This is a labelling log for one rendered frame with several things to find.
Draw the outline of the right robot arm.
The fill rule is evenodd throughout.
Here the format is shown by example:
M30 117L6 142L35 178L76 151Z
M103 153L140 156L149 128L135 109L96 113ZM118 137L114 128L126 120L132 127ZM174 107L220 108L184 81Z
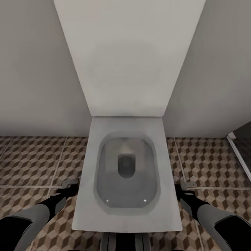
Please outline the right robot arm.
M207 231L222 251L251 251L251 224L235 213L224 211L195 197L197 188L193 182L181 182L182 190L176 190L177 200Z

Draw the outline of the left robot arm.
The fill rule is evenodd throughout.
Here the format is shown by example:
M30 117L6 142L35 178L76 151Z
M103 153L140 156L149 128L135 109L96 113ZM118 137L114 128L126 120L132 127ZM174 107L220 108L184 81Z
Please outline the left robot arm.
M65 207L66 200L76 195L79 187L70 185L78 181L65 180L50 198L0 219L0 251L26 251L43 227Z

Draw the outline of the robot trunk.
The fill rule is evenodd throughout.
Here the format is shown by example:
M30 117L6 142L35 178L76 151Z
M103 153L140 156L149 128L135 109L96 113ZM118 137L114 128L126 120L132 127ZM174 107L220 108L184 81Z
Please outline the robot trunk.
M100 251L151 251L149 233L103 232Z

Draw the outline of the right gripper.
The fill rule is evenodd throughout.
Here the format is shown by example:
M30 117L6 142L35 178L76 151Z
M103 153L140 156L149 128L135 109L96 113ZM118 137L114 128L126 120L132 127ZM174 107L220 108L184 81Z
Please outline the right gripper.
M195 192L194 192L194 191L182 191L182 190L176 190L177 200L180 200L180 199L181 199L182 194L183 194L184 192L190 192L190 193L192 193L192 194L194 194L194 195L195 195ZM196 196L196 195L195 195L195 196Z

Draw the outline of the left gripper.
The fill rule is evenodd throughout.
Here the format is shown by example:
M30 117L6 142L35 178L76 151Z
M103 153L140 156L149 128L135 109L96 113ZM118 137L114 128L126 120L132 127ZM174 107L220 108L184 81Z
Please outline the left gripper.
M79 190L79 187L68 187L67 189L58 189L58 190L56 190L56 193L61 192L61 191L65 191L68 195L68 197L67 197L67 199L68 199L69 197L75 196L76 193L78 192L78 190Z

